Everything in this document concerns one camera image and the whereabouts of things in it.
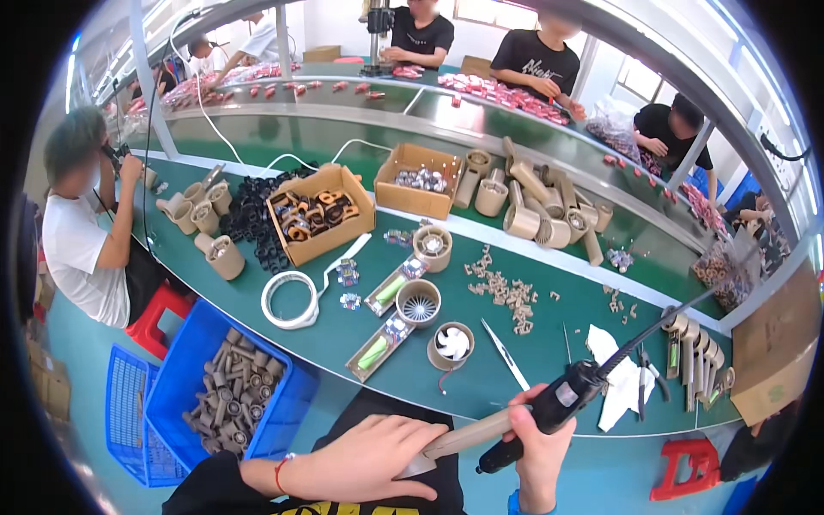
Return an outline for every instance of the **teal floor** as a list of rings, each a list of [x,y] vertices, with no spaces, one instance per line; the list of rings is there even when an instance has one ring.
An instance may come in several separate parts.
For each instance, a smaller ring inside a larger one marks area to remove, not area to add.
[[[175,329],[173,319],[161,328]],[[106,369],[112,343],[154,360],[122,330],[87,318],[60,292],[48,314],[49,347],[68,367],[72,383],[71,419],[79,451],[85,456],[103,496],[121,515],[160,513],[173,489],[144,489],[120,468],[106,451],[104,403]],[[321,388],[301,426],[292,451],[309,452],[335,418],[358,392],[358,386],[329,373],[321,373]],[[662,437],[575,438],[558,485],[559,513],[721,513],[734,484],[673,501],[651,503],[649,490],[663,476]],[[517,488],[514,467],[495,475],[477,475],[475,466],[487,446],[460,455],[461,485],[470,515],[506,513],[506,499]]]

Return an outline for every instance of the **blue basket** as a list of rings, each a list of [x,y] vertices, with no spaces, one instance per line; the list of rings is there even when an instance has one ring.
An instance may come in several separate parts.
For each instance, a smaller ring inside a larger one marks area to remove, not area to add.
[[[197,406],[195,393],[206,391],[204,363],[212,359],[231,327],[277,358],[284,368],[244,459],[278,460],[286,455],[320,382],[316,368],[293,363],[271,343],[199,299],[177,331],[146,407],[146,417],[157,436],[188,471],[209,454],[201,447],[200,435],[189,429],[181,414]]]
[[[143,417],[156,377],[157,367],[112,345],[105,387],[106,448],[148,488],[177,486],[186,477],[186,471]]]

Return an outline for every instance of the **window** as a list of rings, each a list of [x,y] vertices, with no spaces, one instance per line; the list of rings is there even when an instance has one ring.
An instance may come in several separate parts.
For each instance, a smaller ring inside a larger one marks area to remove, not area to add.
[[[538,28],[538,13],[526,7],[495,0],[456,0],[453,18],[503,29]]]
[[[661,76],[644,66],[638,59],[624,57],[618,74],[617,86],[622,86],[645,102],[652,102],[661,90]]]

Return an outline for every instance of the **white t-shirt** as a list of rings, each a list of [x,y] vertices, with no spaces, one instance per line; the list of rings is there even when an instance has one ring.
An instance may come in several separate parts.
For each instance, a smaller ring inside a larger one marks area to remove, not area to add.
[[[264,63],[277,63],[279,60],[277,29],[274,20],[264,16],[255,26],[252,35],[241,46],[241,51],[255,56]]]
[[[43,252],[54,283],[90,318],[111,327],[129,323],[125,269],[97,267],[107,231],[97,226],[97,198],[76,200],[57,195],[46,200]]]
[[[208,57],[203,59],[193,57],[190,61],[190,66],[192,67],[192,73],[202,73],[203,75],[206,75],[207,73],[216,72],[217,70],[223,70],[223,67],[226,66],[226,62],[228,60],[229,58],[226,57],[226,50],[217,47],[212,49],[212,53],[209,54]]]

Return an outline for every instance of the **red plastic stool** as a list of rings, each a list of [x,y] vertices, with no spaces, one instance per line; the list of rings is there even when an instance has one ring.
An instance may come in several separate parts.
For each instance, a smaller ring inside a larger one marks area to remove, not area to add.
[[[138,321],[125,329],[126,334],[131,336],[136,344],[161,360],[166,357],[169,349],[163,344],[164,334],[157,328],[157,322],[167,309],[185,319],[192,309],[192,303],[171,289],[169,283],[163,282]]]
[[[690,457],[692,474],[687,481],[676,484],[678,462],[684,455]],[[667,442],[661,449],[661,456],[667,458],[667,472],[664,474],[664,481],[661,485],[650,490],[649,500],[651,501],[668,501],[685,495],[697,494],[721,482],[718,451],[706,438]]]

